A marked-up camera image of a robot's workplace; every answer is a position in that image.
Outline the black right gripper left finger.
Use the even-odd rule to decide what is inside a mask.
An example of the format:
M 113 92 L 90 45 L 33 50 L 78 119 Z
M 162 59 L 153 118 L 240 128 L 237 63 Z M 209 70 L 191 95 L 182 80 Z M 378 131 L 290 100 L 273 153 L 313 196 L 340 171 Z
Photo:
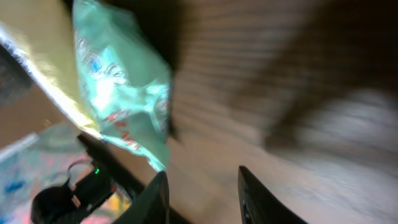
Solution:
M 162 171 L 112 224 L 169 224 L 169 213 L 169 183 Z

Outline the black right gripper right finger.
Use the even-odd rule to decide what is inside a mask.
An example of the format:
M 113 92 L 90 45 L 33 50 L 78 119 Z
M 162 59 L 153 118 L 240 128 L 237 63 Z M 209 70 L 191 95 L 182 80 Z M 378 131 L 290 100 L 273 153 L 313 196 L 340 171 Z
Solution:
M 242 224 L 307 224 L 245 166 L 238 170 L 238 195 Z

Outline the green soft wipes pack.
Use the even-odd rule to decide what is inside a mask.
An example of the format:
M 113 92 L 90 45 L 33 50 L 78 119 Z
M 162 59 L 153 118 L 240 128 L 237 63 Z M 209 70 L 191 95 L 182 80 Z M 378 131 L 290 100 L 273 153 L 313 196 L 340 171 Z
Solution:
M 101 138 L 144 156 L 156 171 L 169 163 L 172 71 L 132 13 L 103 1 L 72 7 L 81 97 Z

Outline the cream wipes pack blue edges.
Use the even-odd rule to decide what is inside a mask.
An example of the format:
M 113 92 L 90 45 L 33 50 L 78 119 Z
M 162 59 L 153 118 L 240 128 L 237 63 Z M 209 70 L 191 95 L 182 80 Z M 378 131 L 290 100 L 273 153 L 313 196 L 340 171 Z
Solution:
M 1 44 L 77 128 L 101 137 L 80 97 L 68 2 L 1 0 Z

